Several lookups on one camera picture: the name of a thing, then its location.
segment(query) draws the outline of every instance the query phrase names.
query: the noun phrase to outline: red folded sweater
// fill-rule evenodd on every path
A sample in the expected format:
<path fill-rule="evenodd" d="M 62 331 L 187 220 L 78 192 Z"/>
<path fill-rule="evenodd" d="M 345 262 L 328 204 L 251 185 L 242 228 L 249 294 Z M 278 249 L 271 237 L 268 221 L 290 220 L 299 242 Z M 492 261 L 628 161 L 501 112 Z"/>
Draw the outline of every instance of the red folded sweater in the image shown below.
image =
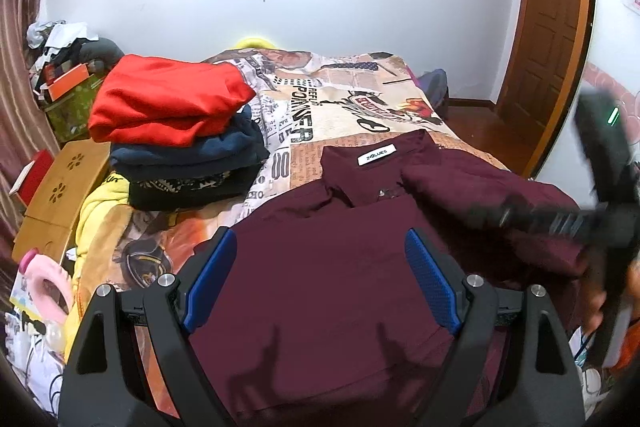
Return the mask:
<path fill-rule="evenodd" d="M 188 147 L 222 133 L 254 96 L 231 64 L 126 55 L 104 79 L 89 133 L 97 142 Z"/>

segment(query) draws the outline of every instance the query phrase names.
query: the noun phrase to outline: navy blue folded sweater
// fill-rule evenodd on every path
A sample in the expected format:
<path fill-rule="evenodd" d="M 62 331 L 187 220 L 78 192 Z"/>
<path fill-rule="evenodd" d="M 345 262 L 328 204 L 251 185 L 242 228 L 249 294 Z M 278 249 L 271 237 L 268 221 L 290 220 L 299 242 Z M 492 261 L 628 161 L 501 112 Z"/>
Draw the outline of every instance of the navy blue folded sweater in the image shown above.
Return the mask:
<path fill-rule="evenodd" d="M 247 105 L 218 136 L 197 139 L 191 147 L 111 144 L 111 166 L 130 181 L 202 178 L 256 165 L 269 152 Z"/>

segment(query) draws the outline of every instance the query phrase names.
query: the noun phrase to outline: stack of folded clothes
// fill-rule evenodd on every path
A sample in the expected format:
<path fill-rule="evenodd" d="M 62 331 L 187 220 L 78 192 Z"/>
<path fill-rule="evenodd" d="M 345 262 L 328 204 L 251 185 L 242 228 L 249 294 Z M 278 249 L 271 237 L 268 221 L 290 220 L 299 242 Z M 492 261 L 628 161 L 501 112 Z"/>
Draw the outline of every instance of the stack of folded clothes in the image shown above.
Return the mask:
<path fill-rule="evenodd" d="M 231 64 L 127 55 L 98 92 L 89 131 L 112 142 L 134 208 L 203 206 L 246 193 L 269 155 L 246 105 L 254 96 Z"/>

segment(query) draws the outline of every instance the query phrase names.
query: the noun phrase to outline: shirt collar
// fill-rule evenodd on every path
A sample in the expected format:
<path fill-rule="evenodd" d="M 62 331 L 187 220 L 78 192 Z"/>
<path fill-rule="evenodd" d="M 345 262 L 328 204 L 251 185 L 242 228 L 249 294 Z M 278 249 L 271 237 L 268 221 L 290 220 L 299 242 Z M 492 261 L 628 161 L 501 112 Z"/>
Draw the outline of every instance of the shirt collar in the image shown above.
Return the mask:
<path fill-rule="evenodd" d="M 358 165 L 358 158 L 393 144 L 395 152 Z M 376 203 L 405 194 L 400 171 L 414 164 L 439 164 L 440 152 L 429 133 L 418 129 L 360 147 L 327 146 L 322 150 L 322 181 L 352 206 Z"/>

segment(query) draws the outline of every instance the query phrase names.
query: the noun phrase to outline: cable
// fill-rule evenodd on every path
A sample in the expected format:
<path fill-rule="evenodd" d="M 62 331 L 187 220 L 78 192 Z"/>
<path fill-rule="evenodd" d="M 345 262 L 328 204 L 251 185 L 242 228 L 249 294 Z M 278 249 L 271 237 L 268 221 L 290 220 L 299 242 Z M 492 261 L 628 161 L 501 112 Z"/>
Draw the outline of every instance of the cable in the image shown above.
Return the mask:
<path fill-rule="evenodd" d="M 593 338 L 593 335 L 595 335 L 595 331 L 591 331 L 591 333 L 589 333 L 587 335 L 587 338 L 582 342 L 582 345 L 580 346 L 580 349 L 578 349 L 578 352 L 575 354 L 574 362 L 576 362 L 578 360 L 578 357 L 585 350 L 585 348 L 587 347 L 587 344 L 589 344 L 589 342 L 591 342 L 591 339 Z"/>
<path fill-rule="evenodd" d="M 60 391 L 56 391 L 51 397 L 51 400 L 49 400 L 49 405 L 51 406 L 52 411 L 53 411 L 53 399 L 56 397 L 57 394 L 60 394 Z"/>
<path fill-rule="evenodd" d="M 29 379 L 29 364 L 31 363 L 31 359 L 33 358 L 33 353 L 36 350 L 36 346 L 42 342 L 42 338 L 38 339 L 38 341 L 33 344 L 31 350 L 29 351 L 29 356 L 27 357 L 27 365 L 24 366 L 24 386 L 27 388 L 27 380 Z"/>
<path fill-rule="evenodd" d="M 58 378 L 62 378 L 62 373 L 53 377 L 53 380 L 51 380 L 51 384 L 49 385 L 49 393 L 47 394 L 47 396 L 49 396 L 49 404 L 51 405 L 52 411 L 53 411 L 53 404 L 51 402 L 53 401 L 53 397 L 51 396 L 51 391 L 53 391 L 53 385 L 56 383 L 56 380 Z"/>

